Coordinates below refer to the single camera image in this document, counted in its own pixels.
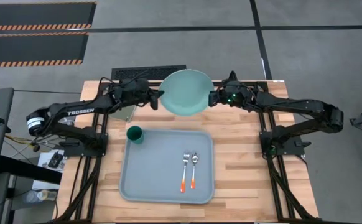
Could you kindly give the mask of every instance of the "black floor mat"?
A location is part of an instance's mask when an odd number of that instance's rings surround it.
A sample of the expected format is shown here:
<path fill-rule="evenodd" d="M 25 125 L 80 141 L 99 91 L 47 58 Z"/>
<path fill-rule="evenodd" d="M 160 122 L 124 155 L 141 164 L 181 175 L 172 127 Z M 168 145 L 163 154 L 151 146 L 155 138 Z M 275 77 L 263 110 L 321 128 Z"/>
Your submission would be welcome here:
<path fill-rule="evenodd" d="M 171 75 L 171 73 L 183 69 L 187 69 L 187 66 L 171 65 L 171 66 L 134 67 L 134 68 L 112 68 L 111 78 L 112 80 L 134 78 L 135 75 L 144 72 L 144 77 L 147 78 L 148 80 L 164 80 L 166 77 Z"/>
<path fill-rule="evenodd" d="M 1 34 L 0 67 L 79 65 L 87 40 L 86 32 Z"/>
<path fill-rule="evenodd" d="M 89 28 L 95 2 L 0 4 L 0 30 Z"/>

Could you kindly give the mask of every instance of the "gray tray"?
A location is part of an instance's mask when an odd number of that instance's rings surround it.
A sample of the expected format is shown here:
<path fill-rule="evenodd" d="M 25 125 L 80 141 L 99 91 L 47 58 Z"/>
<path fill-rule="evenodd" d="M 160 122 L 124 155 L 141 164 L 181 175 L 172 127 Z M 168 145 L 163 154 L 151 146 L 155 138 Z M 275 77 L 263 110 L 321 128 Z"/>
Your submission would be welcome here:
<path fill-rule="evenodd" d="M 119 191 L 130 201 L 207 203 L 214 195 L 213 140 L 201 131 L 144 129 L 144 142 L 126 142 Z M 180 192 L 183 154 L 199 155 L 195 189 L 190 188 L 192 162 L 187 164 L 185 193 Z"/>

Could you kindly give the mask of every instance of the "butcher block tabletop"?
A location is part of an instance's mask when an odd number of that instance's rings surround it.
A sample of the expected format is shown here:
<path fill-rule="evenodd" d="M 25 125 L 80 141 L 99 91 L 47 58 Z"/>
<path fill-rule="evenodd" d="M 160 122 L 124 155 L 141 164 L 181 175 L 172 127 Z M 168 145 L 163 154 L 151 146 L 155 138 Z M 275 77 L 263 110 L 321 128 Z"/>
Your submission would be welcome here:
<path fill-rule="evenodd" d="M 267 81 L 269 92 L 287 97 L 283 81 Z M 96 96 L 98 81 L 86 81 L 81 100 Z M 294 124 L 293 114 L 274 112 L 277 125 Z M 267 115 L 266 126 L 271 127 Z M 91 126 L 93 114 L 79 115 L 75 125 Z M 199 130 L 208 133 L 214 142 L 215 194 L 204 205 L 179 203 L 129 202 L 119 193 L 121 165 L 126 143 L 126 130 L 131 126 L 146 129 Z M 254 222 L 276 221 L 267 162 L 262 158 L 259 142 L 261 130 L 257 113 L 248 113 L 228 105 L 207 108 L 195 116 L 176 116 L 160 103 L 154 111 L 149 105 L 137 107 L 130 123 L 113 118 L 108 120 L 109 143 L 102 158 L 96 193 L 93 222 Z M 284 156 L 291 191 L 313 216 L 318 216 L 309 175 L 305 164 L 296 156 Z M 79 157 L 68 158 L 58 192 L 58 212 L 69 205 Z M 80 188 L 83 158 L 75 193 Z M 279 189 L 282 211 L 288 217 L 284 194 Z M 90 191 L 83 204 L 81 218 L 85 218 Z"/>

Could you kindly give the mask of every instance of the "silver spoon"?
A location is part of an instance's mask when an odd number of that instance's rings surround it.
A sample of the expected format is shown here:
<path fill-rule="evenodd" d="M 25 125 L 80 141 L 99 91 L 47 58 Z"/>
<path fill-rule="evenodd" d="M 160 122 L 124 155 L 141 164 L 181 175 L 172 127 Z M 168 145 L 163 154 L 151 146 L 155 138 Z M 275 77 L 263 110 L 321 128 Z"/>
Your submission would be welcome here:
<path fill-rule="evenodd" d="M 192 154 L 192 163 L 193 163 L 193 172 L 192 172 L 192 181 L 191 181 L 191 189 L 195 189 L 195 165 L 198 162 L 199 157 L 198 154 L 193 153 Z"/>

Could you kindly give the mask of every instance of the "green plate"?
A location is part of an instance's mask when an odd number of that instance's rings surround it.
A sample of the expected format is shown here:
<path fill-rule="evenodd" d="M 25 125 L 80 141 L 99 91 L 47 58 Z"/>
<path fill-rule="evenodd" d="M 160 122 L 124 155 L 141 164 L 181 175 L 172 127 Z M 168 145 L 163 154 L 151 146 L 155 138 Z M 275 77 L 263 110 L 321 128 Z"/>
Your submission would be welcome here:
<path fill-rule="evenodd" d="M 203 72 L 186 69 L 169 75 L 159 90 L 164 90 L 160 102 L 168 111 L 180 116 L 191 116 L 206 109 L 208 95 L 214 90 L 214 85 Z"/>

